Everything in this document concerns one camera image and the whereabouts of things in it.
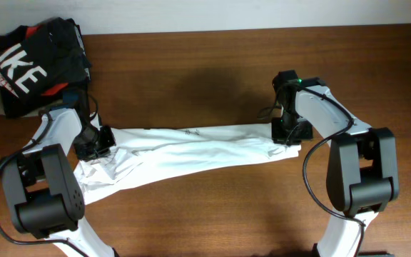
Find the white polo shirt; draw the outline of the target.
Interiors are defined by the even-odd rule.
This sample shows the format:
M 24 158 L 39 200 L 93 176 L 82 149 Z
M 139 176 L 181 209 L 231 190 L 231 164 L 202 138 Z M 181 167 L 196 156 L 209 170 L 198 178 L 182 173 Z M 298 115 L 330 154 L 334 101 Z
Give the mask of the white polo shirt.
M 178 176 L 295 158 L 301 150 L 274 143 L 270 124 L 112 132 L 116 145 L 109 156 L 79 161 L 73 171 L 87 204 Z

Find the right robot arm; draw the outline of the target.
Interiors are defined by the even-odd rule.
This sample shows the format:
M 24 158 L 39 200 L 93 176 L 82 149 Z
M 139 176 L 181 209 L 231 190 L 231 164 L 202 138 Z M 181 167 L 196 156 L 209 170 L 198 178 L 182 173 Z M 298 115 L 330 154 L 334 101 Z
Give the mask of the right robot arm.
M 294 70 L 281 71 L 272 85 L 275 107 L 281 110 L 281 116 L 272 120 L 273 141 L 298 146 L 314 131 L 322 137 L 302 167 L 310 197 L 330 214 L 312 255 L 360 256 L 367 227 L 400 193 L 394 134 L 354 116 L 318 77 L 301 79 Z M 326 189 L 331 208 L 320 202 L 308 180 L 308 162 L 321 146 L 330 149 Z

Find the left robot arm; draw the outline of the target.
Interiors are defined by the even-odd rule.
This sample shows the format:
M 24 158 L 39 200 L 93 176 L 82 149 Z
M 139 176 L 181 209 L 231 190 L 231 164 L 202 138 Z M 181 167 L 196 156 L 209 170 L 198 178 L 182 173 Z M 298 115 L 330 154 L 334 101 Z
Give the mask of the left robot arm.
M 101 124 L 82 89 L 63 93 L 61 103 L 41 110 L 41 125 L 25 147 L 0 160 L 0 182 L 14 228 L 33 236 L 16 240 L 0 224 L 0 234 L 19 246 L 52 244 L 67 256 L 117 256 L 85 217 L 85 194 L 67 158 L 107 157 L 116 145 L 109 126 Z

